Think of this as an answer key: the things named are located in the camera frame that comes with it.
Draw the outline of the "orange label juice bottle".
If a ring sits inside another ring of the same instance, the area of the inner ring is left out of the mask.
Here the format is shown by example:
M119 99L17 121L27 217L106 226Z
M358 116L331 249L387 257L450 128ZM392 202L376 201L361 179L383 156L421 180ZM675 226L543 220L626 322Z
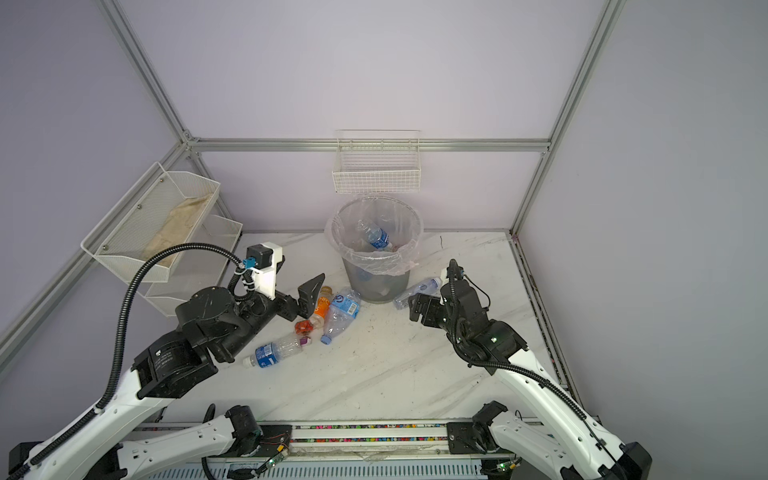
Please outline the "orange label juice bottle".
M329 286L323 286L319 291L316 308L310 317L310 323L314 329L320 329L324 326L325 319L333 300L333 290Z

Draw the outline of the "red cap round bottle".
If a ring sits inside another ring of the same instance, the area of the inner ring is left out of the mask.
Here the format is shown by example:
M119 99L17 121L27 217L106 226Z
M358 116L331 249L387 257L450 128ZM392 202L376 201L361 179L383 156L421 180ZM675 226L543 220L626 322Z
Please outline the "red cap round bottle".
M298 336L307 337L315 330L311 320L302 320L294 325L294 331Z

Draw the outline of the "clear bottle white cap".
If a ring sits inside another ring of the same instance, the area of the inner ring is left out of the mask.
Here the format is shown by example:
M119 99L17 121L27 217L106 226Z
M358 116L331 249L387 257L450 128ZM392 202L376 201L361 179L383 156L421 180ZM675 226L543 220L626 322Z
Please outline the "clear bottle white cap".
M398 297L393 300L393 305L397 310L402 310L408 307L409 299L417 294L424 294L428 296L434 296L439 292L442 286L442 279L440 277L432 277L422 280L421 282L409 287L402 292Z

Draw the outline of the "crushed bottle blue label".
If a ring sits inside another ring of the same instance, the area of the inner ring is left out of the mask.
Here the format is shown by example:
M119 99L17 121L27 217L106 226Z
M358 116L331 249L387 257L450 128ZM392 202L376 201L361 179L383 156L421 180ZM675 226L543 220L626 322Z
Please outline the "crushed bottle blue label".
M357 318L361 310L361 298L352 288L344 288L332 299L320 341L330 345Z

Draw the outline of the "blue cap water bottle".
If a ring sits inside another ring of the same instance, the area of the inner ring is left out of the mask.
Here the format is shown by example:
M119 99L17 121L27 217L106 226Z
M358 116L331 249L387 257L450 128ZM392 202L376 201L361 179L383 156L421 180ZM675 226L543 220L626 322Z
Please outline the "blue cap water bottle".
M242 364L246 368L267 368L277 365L285 359L303 352L304 348L299 346L299 337L297 334L291 333L266 343L244 358Z

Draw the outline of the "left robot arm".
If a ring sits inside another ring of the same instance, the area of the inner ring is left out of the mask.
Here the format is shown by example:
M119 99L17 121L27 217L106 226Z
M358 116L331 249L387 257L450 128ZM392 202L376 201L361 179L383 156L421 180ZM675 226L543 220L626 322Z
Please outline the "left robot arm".
M236 300L225 287L208 287L179 305L177 329L140 353L126 372L116 357L105 395L56 437L22 443L11 453L12 479L129 479L149 476L187 459L254 450L262 431L251 409L236 405L196 427L146 442L126 436L148 417L232 363L276 316L309 318L325 281L318 275L293 298L258 290Z

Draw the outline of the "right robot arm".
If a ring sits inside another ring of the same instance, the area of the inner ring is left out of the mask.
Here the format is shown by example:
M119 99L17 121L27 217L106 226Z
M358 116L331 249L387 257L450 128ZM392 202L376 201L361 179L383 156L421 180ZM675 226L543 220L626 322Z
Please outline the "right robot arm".
M590 416L545 370L509 324L489 317L484 291L450 261L438 295L418 292L409 318L446 334L468 367L484 369L510 388L548 428L542 433L499 401L449 434L472 453L510 452L550 479L646 479L652 457L638 442L624 442Z

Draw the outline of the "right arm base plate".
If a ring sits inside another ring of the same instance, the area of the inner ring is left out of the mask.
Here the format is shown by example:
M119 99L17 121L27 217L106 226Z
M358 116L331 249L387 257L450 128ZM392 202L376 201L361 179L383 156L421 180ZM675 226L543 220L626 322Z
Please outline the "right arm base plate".
M489 422L449 422L446 425L448 450L452 455L491 454L499 450Z

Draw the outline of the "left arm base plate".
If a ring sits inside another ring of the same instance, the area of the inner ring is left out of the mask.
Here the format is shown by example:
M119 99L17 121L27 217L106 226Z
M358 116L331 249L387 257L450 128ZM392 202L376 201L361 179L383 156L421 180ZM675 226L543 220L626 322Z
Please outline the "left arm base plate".
M288 424L261 425L259 434L250 433L235 443L221 457L225 458L268 458L275 455L279 446L287 447L291 441L293 427Z

